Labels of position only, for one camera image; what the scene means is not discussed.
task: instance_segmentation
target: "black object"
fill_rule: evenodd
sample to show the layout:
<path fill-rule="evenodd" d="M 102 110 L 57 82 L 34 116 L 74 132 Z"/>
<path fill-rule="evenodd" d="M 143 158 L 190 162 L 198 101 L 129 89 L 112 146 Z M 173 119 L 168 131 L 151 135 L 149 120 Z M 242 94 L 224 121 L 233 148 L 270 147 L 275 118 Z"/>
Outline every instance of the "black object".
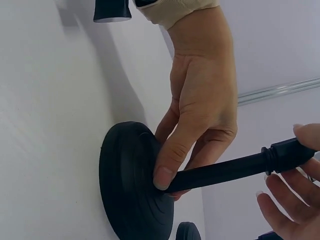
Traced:
<path fill-rule="evenodd" d="M 316 151 L 301 145 L 296 138 L 263 147 L 261 153 L 209 166 L 180 171 L 167 193 L 224 183 L 265 172 L 270 175 L 294 169 L 311 159 Z"/>
<path fill-rule="evenodd" d="M 137 7 L 155 3 L 157 0 L 135 0 Z M 132 18 L 129 0 L 95 0 L 93 21 L 96 23 L 112 23 Z"/>
<path fill-rule="evenodd" d="M 274 231 L 265 233 L 258 237 L 256 240 L 283 240 L 281 237 L 279 237 Z"/>
<path fill-rule="evenodd" d="M 99 183 L 110 224 L 120 240 L 167 240 L 174 199 L 153 185 L 160 144 L 142 123 L 113 126 L 102 144 Z"/>
<path fill-rule="evenodd" d="M 201 240 L 201 236 L 193 222 L 185 221 L 179 224 L 175 240 Z"/>
<path fill-rule="evenodd" d="M 165 192 L 293 169 L 316 152 L 293 138 L 252 156 L 180 171 L 164 192 L 153 185 L 160 148 L 153 133 L 139 122 L 118 123 L 105 136 L 99 163 L 100 191 L 105 212 L 120 240 L 169 239 L 174 199 Z"/>

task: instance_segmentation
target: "metal rail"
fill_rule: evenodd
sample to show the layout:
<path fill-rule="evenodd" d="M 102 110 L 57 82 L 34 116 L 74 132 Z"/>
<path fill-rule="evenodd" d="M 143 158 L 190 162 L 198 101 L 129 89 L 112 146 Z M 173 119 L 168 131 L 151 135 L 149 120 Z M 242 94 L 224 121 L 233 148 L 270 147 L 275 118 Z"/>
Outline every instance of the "metal rail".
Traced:
<path fill-rule="evenodd" d="M 273 99 L 308 89 L 320 87 L 320 77 L 297 83 L 282 84 L 250 91 L 238 95 L 238 106 L 252 104 L 267 99 Z"/>

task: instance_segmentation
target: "ridged rubber disc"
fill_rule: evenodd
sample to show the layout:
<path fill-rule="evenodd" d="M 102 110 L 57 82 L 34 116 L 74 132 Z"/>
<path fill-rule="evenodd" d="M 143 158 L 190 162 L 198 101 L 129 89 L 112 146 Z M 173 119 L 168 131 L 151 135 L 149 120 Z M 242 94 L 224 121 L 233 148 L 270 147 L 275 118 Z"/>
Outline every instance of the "ridged rubber disc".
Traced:
<path fill-rule="evenodd" d="M 175 240 L 201 240 L 197 226 L 193 222 L 181 222 Z"/>
<path fill-rule="evenodd" d="M 99 184 L 105 212 L 120 240 L 168 240 L 174 200 L 153 185 L 160 150 L 142 123 L 113 126 L 103 141 Z"/>

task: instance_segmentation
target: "beige sleeve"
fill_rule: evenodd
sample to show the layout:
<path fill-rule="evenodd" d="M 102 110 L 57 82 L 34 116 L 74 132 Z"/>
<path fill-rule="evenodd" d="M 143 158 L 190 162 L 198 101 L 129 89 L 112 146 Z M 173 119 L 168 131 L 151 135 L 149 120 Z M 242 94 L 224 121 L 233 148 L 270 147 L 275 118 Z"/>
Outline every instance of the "beige sleeve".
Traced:
<path fill-rule="evenodd" d="M 159 24 L 166 30 L 193 11 L 214 8 L 219 0 L 158 0 L 143 7 L 137 7 L 153 24 Z"/>

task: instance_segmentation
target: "hand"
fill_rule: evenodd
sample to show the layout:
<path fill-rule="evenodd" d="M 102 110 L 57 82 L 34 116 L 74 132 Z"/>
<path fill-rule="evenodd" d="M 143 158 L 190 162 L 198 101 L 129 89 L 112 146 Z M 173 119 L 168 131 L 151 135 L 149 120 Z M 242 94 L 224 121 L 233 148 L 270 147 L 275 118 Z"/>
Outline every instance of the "hand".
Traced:
<path fill-rule="evenodd" d="M 296 125 L 294 133 L 301 144 L 320 151 L 320 123 Z M 301 168 L 306 174 L 320 181 L 320 162 L 316 159 L 312 158 Z M 306 204 L 287 187 L 278 175 L 272 174 L 266 178 L 266 185 L 293 221 L 279 211 L 266 193 L 261 193 L 257 196 L 257 201 L 264 218 L 284 240 L 318 240 L 320 236 L 320 188 L 296 169 L 281 175 Z"/>
<path fill-rule="evenodd" d="M 169 186 L 194 143 L 186 169 L 216 162 L 237 133 L 233 41 L 220 7 L 195 11 L 168 32 L 175 56 L 172 102 L 155 133 L 163 143 L 154 170 L 160 190 Z M 173 196 L 178 200 L 182 194 Z"/>

